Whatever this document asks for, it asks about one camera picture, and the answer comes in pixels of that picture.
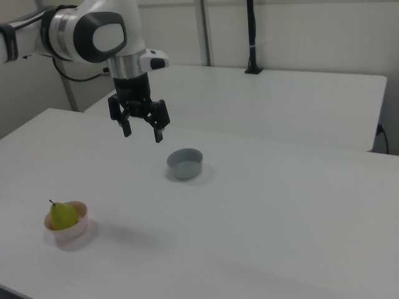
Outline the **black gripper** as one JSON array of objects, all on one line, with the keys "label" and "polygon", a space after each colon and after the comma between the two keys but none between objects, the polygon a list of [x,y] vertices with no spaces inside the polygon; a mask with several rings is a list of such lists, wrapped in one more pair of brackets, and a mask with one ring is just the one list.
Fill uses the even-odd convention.
[{"label": "black gripper", "polygon": [[163,131],[170,124],[170,117],[164,100],[151,101],[148,74],[126,79],[114,78],[113,82],[116,94],[108,98],[110,118],[118,122],[124,137],[132,134],[128,120],[132,116],[144,118],[153,128],[155,142],[160,143]]}]

